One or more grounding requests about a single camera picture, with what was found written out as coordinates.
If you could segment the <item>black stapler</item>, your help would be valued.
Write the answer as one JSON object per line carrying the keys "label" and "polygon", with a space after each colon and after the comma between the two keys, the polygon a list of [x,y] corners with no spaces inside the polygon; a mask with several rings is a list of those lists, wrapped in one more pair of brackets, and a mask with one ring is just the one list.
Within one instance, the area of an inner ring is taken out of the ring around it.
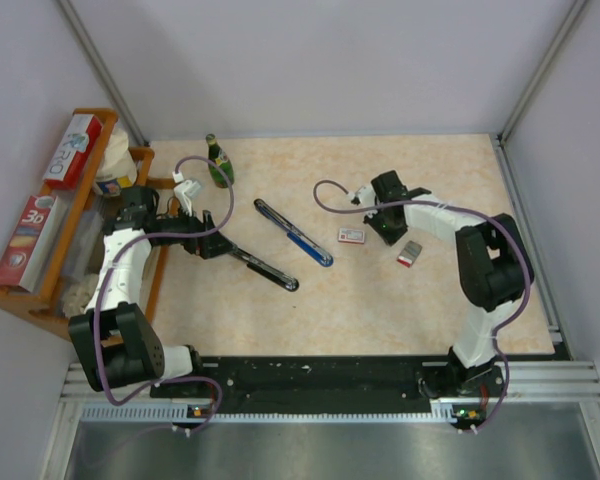
{"label": "black stapler", "polygon": [[237,248],[231,253],[231,255],[234,258],[245,263],[250,270],[263,276],[264,278],[268,279],[269,281],[275,283],[276,285],[280,286],[281,288],[284,288],[289,292],[297,291],[300,286],[299,281],[295,277],[272,267],[271,265],[251,255],[245,250]]}

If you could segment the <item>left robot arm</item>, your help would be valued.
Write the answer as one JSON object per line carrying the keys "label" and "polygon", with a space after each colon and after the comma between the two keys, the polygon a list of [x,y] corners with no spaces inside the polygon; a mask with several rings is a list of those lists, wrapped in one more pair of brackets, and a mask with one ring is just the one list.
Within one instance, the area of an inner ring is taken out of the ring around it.
{"label": "left robot arm", "polygon": [[193,200],[201,184],[185,180],[174,193],[175,215],[158,213],[159,194],[146,186],[122,192],[120,208],[103,227],[104,259],[84,312],[69,321],[69,335],[95,391],[172,378],[185,396],[206,387],[207,374],[191,346],[165,347],[141,306],[145,264],[155,247],[181,245],[203,259],[224,255],[233,245],[215,230],[211,213],[197,218]]}

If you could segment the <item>red staple box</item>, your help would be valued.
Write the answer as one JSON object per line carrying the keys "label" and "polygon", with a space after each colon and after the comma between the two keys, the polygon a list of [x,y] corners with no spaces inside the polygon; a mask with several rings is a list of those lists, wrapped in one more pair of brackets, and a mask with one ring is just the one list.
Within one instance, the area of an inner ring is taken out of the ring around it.
{"label": "red staple box", "polygon": [[363,245],[366,234],[364,230],[342,227],[338,231],[337,240],[340,243]]}

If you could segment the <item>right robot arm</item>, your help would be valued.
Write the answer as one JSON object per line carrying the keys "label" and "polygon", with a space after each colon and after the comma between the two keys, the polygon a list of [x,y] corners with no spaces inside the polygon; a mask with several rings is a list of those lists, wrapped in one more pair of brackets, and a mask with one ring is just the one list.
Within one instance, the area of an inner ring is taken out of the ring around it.
{"label": "right robot arm", "polygon": [[526,307],[534,271],[516,221],[446,204],[424,188],[408,189],[385,172],[351,195],[369,211],[364,223],[389,246],[413,227],[455,248],[460,287],[470,307],[466,326],[450,348],[444,378],[456,394],[478,389],[497,355],[499,330]]}

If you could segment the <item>blue stapler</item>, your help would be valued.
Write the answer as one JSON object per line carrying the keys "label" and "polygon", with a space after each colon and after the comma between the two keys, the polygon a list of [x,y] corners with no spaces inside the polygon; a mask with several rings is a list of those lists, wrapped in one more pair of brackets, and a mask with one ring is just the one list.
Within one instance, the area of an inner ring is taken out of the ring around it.
{"label": "blue stapler", "polygon": [[255,209],[265,218],[272,221],[279,228],[286,232],[286,236],[296,246],[308,254],[313,260],[323,267],[331,267],[333,265],[333,256],[322,246],[316,243],[313,239],[302,232],[297,226],[289,221],[282,214],[273,209],[269,204],[260,198],[256,198],[253,202]]}

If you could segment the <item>red staple tray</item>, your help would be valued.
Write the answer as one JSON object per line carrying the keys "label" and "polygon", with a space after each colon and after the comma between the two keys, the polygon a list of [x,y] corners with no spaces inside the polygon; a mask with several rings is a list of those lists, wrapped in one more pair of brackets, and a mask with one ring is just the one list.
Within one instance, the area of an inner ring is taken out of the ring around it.
{"label": "red staple tray", "polygon": [[422,249],[423,247],[421,244],[409,240],[396,257],[396,261],[401,265],[410,268],[421,254]]}

